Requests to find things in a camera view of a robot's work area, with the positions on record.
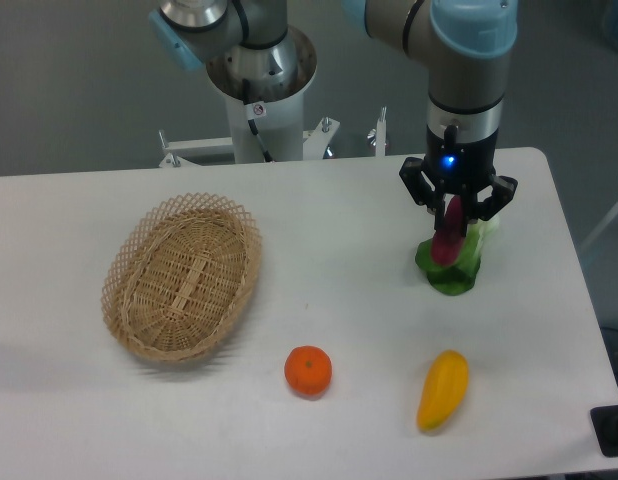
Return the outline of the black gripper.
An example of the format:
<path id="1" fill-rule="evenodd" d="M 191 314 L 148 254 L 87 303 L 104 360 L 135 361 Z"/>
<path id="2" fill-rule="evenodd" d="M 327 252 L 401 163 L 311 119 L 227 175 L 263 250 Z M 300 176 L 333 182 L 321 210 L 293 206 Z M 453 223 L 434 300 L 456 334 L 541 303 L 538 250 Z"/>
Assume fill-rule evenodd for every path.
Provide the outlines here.
<path id="1" fill-rule="evenodd" d="M 409 156 L 399 176 L 411 198 L 434 217 L 434 229 L 444 226 L 445 194 L 459 195 L 463 187 L 463 234 L 478 220 L 488 221 L 514 198 L 518 181 L 495 175 L 493 159 L 499 131 L 477 142 L 447 145 L 426 131 L 425 158 Z"/>

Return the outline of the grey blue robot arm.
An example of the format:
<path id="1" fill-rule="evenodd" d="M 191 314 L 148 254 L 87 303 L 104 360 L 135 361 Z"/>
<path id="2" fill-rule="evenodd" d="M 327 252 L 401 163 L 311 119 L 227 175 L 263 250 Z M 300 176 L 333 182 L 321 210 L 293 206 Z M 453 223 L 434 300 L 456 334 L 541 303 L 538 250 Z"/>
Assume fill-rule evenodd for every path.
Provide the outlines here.
<path id="1" fill-rule="evenodd" d="M 369 37 L 427 68 L 427 151 L 406 159 L 400 176 L 437 231 L 465 234 L 515 195 L 516 181 L 498 175 L 493 158 L 517 9 L 514 1 L 343 3 Z M 305 91 L 316 59 L 285 2 L 162 1 L 148 20 L 182 69 L 204 68 L 231 101 L 237 160 L 301 157 L 301 108 L 284 116 L 273 107 Z"/>

